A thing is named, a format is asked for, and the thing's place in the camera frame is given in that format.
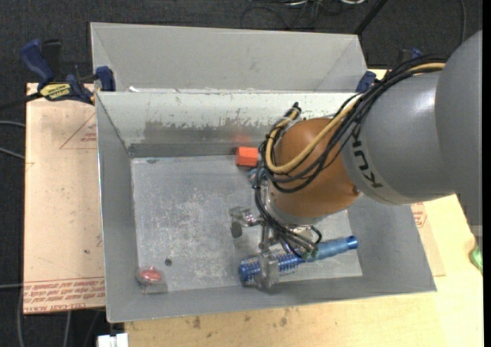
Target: green object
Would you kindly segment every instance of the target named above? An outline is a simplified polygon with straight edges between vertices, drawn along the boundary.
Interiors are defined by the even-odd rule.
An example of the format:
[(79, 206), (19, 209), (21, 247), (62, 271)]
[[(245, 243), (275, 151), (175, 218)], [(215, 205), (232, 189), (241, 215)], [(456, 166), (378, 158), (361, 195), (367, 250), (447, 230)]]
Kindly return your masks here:
[(473, 251), (470, 252), (469, 258), (470, 262), (473, 263), (481, 273), (483, 273), (483, 254), (481, 253), (479, 246), (476, 245), (474, 247)]

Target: orange block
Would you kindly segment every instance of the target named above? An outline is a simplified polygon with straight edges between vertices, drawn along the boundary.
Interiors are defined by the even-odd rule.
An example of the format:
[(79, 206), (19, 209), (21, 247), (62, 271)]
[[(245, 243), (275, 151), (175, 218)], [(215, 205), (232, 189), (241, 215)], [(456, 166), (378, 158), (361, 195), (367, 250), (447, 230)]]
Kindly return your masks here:
[(259, 152), (255, 147), (238, 147), (236, 164), (238, 166), (255, 167), (258, 163)]

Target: table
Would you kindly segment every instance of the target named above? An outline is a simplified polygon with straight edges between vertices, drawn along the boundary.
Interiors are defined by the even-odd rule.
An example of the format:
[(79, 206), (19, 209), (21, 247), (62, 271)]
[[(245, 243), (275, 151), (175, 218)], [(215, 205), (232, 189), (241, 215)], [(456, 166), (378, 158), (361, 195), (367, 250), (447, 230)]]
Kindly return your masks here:
[[(104, 302), (91, 108), (70, 101), (28, 105), (26, 314)], [(34, 179), (40, 166), (49, 173), (38, 171)], [(130, 345), (483, 345), (483, 277), (468, 257), (473, 235), (455, 196), (424, 208), (427, 217), (418, 223), (433, 274), (440, 275), (438, 292), (128, 322)]]

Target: yellow clamp label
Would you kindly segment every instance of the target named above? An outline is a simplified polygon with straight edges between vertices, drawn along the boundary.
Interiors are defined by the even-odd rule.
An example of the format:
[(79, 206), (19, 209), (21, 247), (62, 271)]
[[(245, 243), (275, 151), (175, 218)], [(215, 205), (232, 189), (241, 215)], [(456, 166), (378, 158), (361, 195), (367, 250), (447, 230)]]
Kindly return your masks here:
[(47, 84), (39, 91), (39, 93), (41, 93), (45, 97), (49, 97), (51, 100), (54, 100), (56, 98), (70, 94), (70, 88), (70, 84), (57, 82), (53, 84)]

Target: yellow cable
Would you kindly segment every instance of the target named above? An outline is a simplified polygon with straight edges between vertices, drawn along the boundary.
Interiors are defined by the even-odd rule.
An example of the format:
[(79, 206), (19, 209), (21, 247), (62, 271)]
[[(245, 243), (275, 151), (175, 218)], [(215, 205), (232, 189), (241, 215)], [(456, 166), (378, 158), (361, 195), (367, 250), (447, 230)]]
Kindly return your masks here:
[(420, 64), (419, 66), (414, 66), (413, 68), (407, 69), (408, 71), (418, 71), (425, 68), (439, 68), (442, 69), (445, 67), (444, 63), (425, 63)]
[(276, 166), (273, 164), (272, 159), (271, 159), (271, 153), (272, 153), (272, 146), (274, 144), (274, 138), (276, 138), (276, 135), (278, 132), (290, 121), (289, 119), (285, 119), (282, 122), (280, 122), (269, 134), (269, 138), (266, 141), (266, 166), (267, 168), (275, 173), (275, 174), (285, 174), (296, 168), (302, 160), (304, 160), (308, 154), (312, 152), (312, 150), (317, 146), (317, 144), (321, 141), (322, 138), (334, 127), (338, 125), (338, 123), (353, 109), (355, 104), (357, 103), (359, 97), (356, 97), (348, 106), (346, 106), (343, 111), (339, 113), (338, 116), (336, 116), (334, 119), (329, 121), (328, 124), (321, 130), (319, 134), (317, 134), (317, 137), (314, 138), (314, 140), (307, 145), (302, 152), (300, 152), (297, 156), (295, 156), (292, 160), (290, 160), (287, 164), (283, 164), (281, 166)]

